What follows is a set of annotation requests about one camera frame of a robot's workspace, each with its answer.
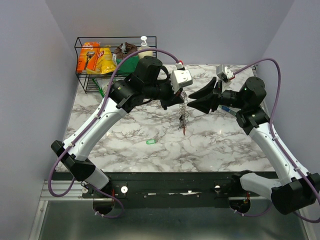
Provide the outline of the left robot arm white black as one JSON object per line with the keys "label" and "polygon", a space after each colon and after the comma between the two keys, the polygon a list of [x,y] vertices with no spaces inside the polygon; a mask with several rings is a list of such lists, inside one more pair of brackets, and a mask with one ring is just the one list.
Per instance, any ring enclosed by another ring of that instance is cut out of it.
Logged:
{"label": "left robot arm white black", "polygon": [[159,59],[145,56],[133,73],[111,83],[102,103],[72,136],[54,141],[51,149],[77,181],[92,185],[99,197],[107,197],[110,179],[88,158],[93,147],[115,123],[148,100],[159,100],[164,110],[182,104],[183,84],[191,83],[190,73],[180,62],[169,73]]}

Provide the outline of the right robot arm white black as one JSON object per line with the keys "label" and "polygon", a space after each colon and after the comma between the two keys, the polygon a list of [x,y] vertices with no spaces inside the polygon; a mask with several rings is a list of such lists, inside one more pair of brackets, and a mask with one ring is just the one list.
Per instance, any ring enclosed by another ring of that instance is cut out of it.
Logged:
{"label": "right robot arm white black", "polygon": [[312,205],[320,191],[320,175],[310,173],[284,146],[270,118],[261,108],[267,95],[265,83],[258,77],[249,77],[239,91],[223,90],[222,80],[213,77],[200,90],[189,95],[187,105],[205,114],[219,106],[233,107],[238,125],[263,151],[278,179],[272,180],[245,170],[233,175],[230,191],[241,196],[253,192],[269,199],[283,215]]}

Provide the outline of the green key tag with key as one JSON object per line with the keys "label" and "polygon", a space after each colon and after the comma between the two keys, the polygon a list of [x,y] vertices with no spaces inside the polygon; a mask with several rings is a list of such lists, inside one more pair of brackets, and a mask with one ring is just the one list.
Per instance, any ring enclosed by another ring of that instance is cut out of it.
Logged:
{"label": "green key tag with key", "polygon": [[146,144],[147,145],[153,145],[153,144],[155,144],[157,141],[155,140],[155,139],[148,139],[147,141],[146,141]]}

